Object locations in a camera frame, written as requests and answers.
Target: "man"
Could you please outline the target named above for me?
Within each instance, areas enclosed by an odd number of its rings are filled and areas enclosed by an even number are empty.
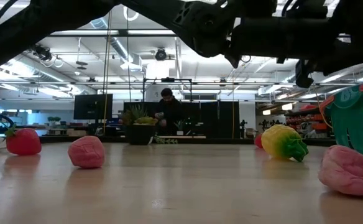
[[[169,88],[164,88],[161,91],[161,96],[162,99],[155,111],[155,118],[159,120],[159,135],[174,135],[177,132],[175,123],[183,119],[182,104],[175,99]]]

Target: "toy strawberry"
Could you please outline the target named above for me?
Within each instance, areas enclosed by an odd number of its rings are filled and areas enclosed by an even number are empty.
[[[39,136],[35,130],[24,128],[15,131],[16,125],[13,125],[6,132],[6,146],[10,153],[19,156],[29,156],[40,153],[42,145]]]

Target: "monitor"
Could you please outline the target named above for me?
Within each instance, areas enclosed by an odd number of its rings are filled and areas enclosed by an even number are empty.
[[[75,96],[74,119],[104,119],[106,95]],[[113,117],[113,95],[107,94],[106,119]]]

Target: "pink plush toy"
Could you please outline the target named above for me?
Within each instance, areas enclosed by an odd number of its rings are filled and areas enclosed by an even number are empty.
[[[99,168],[104,163],[104,146],[97,137],[85,136],[71,144],[68,155],[74,166]]]
[[[263,149],[263,145],[262,145],[262,134],[258,134],[255,138],[255,146]]]
[[[325,152],[318,178],[330,189],[363,196],[363,155],[345,146],[331,146]]]

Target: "ceiling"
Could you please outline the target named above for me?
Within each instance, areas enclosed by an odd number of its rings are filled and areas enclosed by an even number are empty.
[[[283,6],[283,2],[279,1],[279,6],[277,8],[276,15],[280,15],[281,8]],[[24,5],[27,5],[29,2],[25,0],[18,1],[15,6],[10,8],[0,20],[0,23],[10,18],[15,13],[22,10]],[[329,15],[332,14],[335,1],[329,0],[326,1],[327,5],[330,5]],[[129,15],[132,17],[135,15],[135,12],[129,11]],[[163,26],[151,21],[150,19],[138,15],[137,19],[133,21],[128,21],[124,17],[124,6],[116,6],[112,10],[111,17],[111,29],[165,29]],[[87,24],[83,27],[80,27],[81,30],[84,29],[94,29],[91,24]],[[169,76],[170,77],[180,77],[180,78],[190,78],[195,82],[218,82],[220,78],[225,78],[228,82],[282,82],[288,80],[294,76],[294,68],[297,60],[290,59],[287,60],[284,64],[277,64],[274,59],[265,58],[265,57],[252,57],[250,63],[240,62],[240,67],[237,69],[233,69],[231,64],[222,56],[218,55],[213,58],[203,58],[191,50],[187,45],[180,41],[180,39],[176,39],[173,36],[168,37],[159,37],[159,36],[148,36],[148,37],[118,37],[118,41],[121,45],[126,49],[126,51],[130,54],[139,55],[142,59],[143,67],[146,67],[147,64],[152,63],[154,61],[154,53],[158,48],[164,48],[168,55],[171,55],[170,60],[166,60],[166,64],[169,66]],[[106,39],[103,37],[82,37],[80,39],[78,37],[46,37],[39,42],[40,45],[47,47],[50,49],[51,53],[58,60],[52,60],[50,62],[39,62],[37,57],[33,56],[32,53],[25,52],[22,55],[19,55],[15,58],[16,61],[26,63],[29,67],[34,68],[35,70],[44,69],[45,74],[49,74],[49,76],[42,77],[38,74],[37,77],[22,77],[18,76],[16,78],[11,77],[11,75],[3,75],[0,78],[0,81],[38,81],[38,82],[57,82],[57,80],[51,80],[50,74],[55,77],[62,76],[61,80],[66,82],[78,81],[78,82],[87,82],[90,78],[94,78],[96,81],[103,81],[103,74],[105,71],[104,64],[106,57]],[[176,61],[175,56],[177,54],[177,49],[179,53],[179,64],[181,68],[180,74],[178,74],[176,69]],[[108,74],[109,74],[109,82],[126,82],[129,80],[129,76],[131,81],[141,82],[143,79],[143,73],[131,72],[128,69],[122,69],[121,65],[124,62],[121,60],[120,56],[114,51],[112,47],[109,48],[109,56],[108,60]],[[77,67],[79,65],[76,64],[76,61],[86,62],[88,65],[86,66],[86,70],[79,70]],[[353,82],[355,79],[363,76],[363,66],[352,68],[346,70],[344,75],[341,75],[338,79],[333,80],[334,82]],[[324,80],[324,77],[321,74],[314,74],[316,82],[321,82]],[[13,85],[17,89],[21,89],[22,87],[32,87],[33,85]],[[268,88],[272,87],[272,85],[241,85],[236,90],[259,90],[259,88]],[[288,94],[292,97],[293,94],[295,96],[300,96],[302,93],[306,93],[306,90],[302,90],[297,87],[287,87],[287,86],[278,86],[279,88],[274,88],[276,90],[271,91],[270,93],[266,93],[257,97],[263,98],[271,98],[271,94],[284,95]],[[99,90],[102,88],[102,85],[88,85],[87,90]],[[109,85],[110,89],[126,89],[129,88],[129,85]],[[132,85],[133,89],[141,89],[141,84]],[[213,89],[214,86],[207,85],[197,85],[194,86],[194,89]],[[225,86],[223,89],[232,90],[235,86]],[[338,89],[337,87],[333,88],[323,88],[322,91],[331,91]]]

